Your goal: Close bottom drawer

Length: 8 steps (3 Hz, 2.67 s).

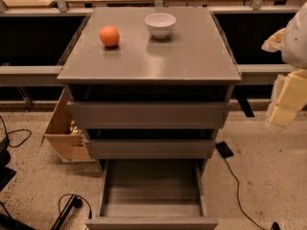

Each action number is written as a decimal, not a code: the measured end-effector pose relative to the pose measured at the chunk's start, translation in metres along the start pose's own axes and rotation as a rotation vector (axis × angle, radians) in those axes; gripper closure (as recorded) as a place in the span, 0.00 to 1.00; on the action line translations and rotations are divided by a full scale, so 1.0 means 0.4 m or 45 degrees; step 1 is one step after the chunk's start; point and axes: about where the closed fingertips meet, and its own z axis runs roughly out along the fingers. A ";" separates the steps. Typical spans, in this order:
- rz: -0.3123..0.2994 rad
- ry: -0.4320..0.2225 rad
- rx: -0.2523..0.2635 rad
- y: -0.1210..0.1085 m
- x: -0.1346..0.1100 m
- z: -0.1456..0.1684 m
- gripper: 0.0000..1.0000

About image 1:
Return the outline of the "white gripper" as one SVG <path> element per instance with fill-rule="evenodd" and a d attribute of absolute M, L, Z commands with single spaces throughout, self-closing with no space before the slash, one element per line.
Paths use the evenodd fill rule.
<path fill-rule="evenodd" d="M 282 50 L 285 29 L 272 34 L 261 46 L 263 51 L 275 53 Z M 307 104 L 307 70 L 297 70 L 287 76 L 278 75 L 274 82 L 271 103 L 268 107 L 268 125 L 285 127 Z"/>

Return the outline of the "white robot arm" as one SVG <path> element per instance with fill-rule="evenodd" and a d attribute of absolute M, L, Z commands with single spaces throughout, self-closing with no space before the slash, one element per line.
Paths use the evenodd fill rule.
<path fill-rule="evenodd" d="M 307 104 L 307 3 L 287 26 L 271 35 L 262 45 L 266 52 L 281 52 L 282 60 L 295 70 L 278 75 L 267 111 L 267 127 L 279 130 L 289 125 Z"/>

